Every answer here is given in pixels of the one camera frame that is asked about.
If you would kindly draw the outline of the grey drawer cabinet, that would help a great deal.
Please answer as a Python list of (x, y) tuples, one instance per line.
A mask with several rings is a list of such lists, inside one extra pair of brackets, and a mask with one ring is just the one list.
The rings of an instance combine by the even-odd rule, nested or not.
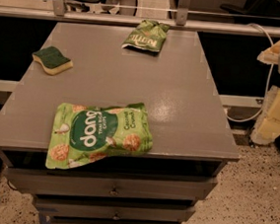
[[(195, 32), (169, 31), (158, 55), (123, 48), (124, 27), (58, 24), (48, 42), (73, 61), (49, 76), (32, 64), (0, 111), (5, 177), (52, 224), (182, 224), (238, 149)], [(56, 108), (144, 104), (153, 148), (48, 170)]]

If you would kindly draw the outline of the green dang rice chips bag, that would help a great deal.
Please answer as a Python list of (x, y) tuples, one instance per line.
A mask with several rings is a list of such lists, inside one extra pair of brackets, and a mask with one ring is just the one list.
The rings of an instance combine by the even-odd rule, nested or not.
[(112, 156), (142, 155), (153, 148), (145, 105), (85, 107), (62, 103), (52, 125), (45, 166), (71, 169)]

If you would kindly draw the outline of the green and yellow sponge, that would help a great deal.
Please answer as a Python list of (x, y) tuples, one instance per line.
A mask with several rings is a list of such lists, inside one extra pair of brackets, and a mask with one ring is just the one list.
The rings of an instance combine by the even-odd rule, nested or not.
[(44, 72), (53, 76), (73, 67), (70, 58), (62, 55), (62, 52), (54, 46), (40, 49), (33, 53), (33, 59), (38, 62)]

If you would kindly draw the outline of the green jalapeno kettle chip bag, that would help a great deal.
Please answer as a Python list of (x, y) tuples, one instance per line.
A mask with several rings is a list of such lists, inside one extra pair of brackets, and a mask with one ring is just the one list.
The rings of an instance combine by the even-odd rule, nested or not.
[(170, 25), (156, 22), (155, 20), (143, 20), (121, 45), (123, 48), (133, 46), (144, 51), (159, 53), (166, 40)]

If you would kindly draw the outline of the grey metal railing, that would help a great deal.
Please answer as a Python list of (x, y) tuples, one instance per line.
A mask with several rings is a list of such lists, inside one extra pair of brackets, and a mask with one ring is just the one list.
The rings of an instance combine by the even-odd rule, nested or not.
[(280, 37), (280, 0), (118, 0), (109, 14), (99, 5), (73, 11), (65, 0), (0, 0), (0, 16), (124, 26), (155, 20), (176, 29)]

